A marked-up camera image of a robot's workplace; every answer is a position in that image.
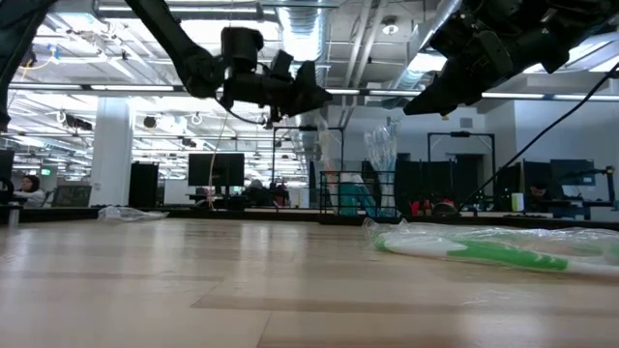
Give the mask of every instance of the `wooden table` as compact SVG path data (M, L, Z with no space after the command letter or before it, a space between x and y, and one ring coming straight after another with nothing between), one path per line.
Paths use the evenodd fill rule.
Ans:
M360 227L0 229L0 347L619 346L619 283L394 255Z

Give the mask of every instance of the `robotic arm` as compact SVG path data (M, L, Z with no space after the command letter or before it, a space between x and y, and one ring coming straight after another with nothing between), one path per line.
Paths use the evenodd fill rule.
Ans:
M538 63L554 73L618 12L619 0L463 0L429 43L443 71L404 113L447 115Z
M8 88L31 45L37 28L56 0L4 0L0 2L0 131L11 120ZM187 91L196 98L215 98L228 111L235 101L270 106L271 118L281 120L322 107L332 99L316 85L315 65L304 62L296 78L289 72L293 57L279 51L271 67L257 73L258 51L264 46L260 32L229 27L221 31L221 56L214 57L183 31L163 0L126 0L135 14L171 58Z

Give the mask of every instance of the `ceiling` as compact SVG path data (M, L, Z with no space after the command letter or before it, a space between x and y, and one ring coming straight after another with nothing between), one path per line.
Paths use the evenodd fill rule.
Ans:
M235 6L254 6L247 1L234 1ZM97 17L88 6L79 8L75 3L69 7L62 6L56 12L50 13L39 29L34 41L34 51L37 54L37 63L32 69L20 69L15 75L14 82L33 83L71 83L71 84L143 84L143 85L179 85L181 84L170 59L165 51L148 32L139 19L131 18L126 13L118 17ZM204 6L225 11L234 6L231 2L213 1L172 1L170 6L180 8ZM354 41L359 32L359 23L362 16L364 1L331 1L305 2L308 9L323 7L319 11L326 15L328 30L325 38L325 54L318 62L318 67L325 69L324 85L326 87L344 87L344 81L349 68L349 60L354 51ZM369 20L365 28L364 42L368 40L374 21L381 23L384 18L393 20L397 26L396 33L384 33L385 25L377 25L377 32L369 52L368 63L365 64L360 77L360 86L367 84L386 85L395 79L406 67L416 71L430 72L439 70L444 59L431 52L418 55L411 63L408 45L416 23L422 23L435 15L438 1L384 1L386 6L378 9L378 1L372 3L369 11ZM267 15L276 14L273 2L263 2L264 12ZM113 9L124 6L123 1L103 0L100 6ZM190 37L201 46L214 54L220 51L220 31L228 25L245 26L259 30L264 39L265 47L259 59L268 63L279 49L284 48L282 26L280 22L265 20L205 20L185 19L183 28ZM519 93L583 93L599 78L599 71L605 65L616 62L619 43L615 35L597 38L572 52L572 60L566 67L555 75L543 74L539 67L532 67L528 73L521 74L496 91ZM359 73L360 62L355 62ZM580 83L573 84L578 76ZM423 88L422 80L418 88ZM13 93L10 95L10 114L13 120L11 131L33 133L80 133L77 137L43 137L22 136L3 139L4 144L18 148L21 154L18 160L22 165L26 162L41 163L42 161L74 162L75 165L62 171L63 175L72 178L88 175L88 168L92 153L92 135L84 131L68 129L63 125L66 115L78 117L96 126L97 96L91 95L58 95L45 94L36 91ZM252 168L251 175L257 178L267 178L271 174L271 165L265 163L264 158L272 154L272 131L261 127L243 123L229 117L214 101L201 101L189 97L131 97L132 110L136 116L134 159L143 161L157 161L161 163L162 175L167 178L181 178L184 176L187 160L184 154L188 150L212 151L242 151L247 153L248 168ZM258 120L265 112L252 104L238 102L233 110L248 119ZM158 119L158 126L154 129L144 127L146 117ZM339 123L338 118L328 120L330 126ZM367 128L367 120L352 118L348 126L355 131ZM220 132L223 140L218 143ZM174 139L171 135L179 133L186 137L212 136L212 139L196 139L196 147L189 149ZM153 135L170 135L169 139L154 139ZM279 157L286 155L288 159L278 159L276 171L278 176L296 180L294 178L307 177L307 168L299 160L302 154L295 151L298 144L291 140L289 134L281 133L281 148Z

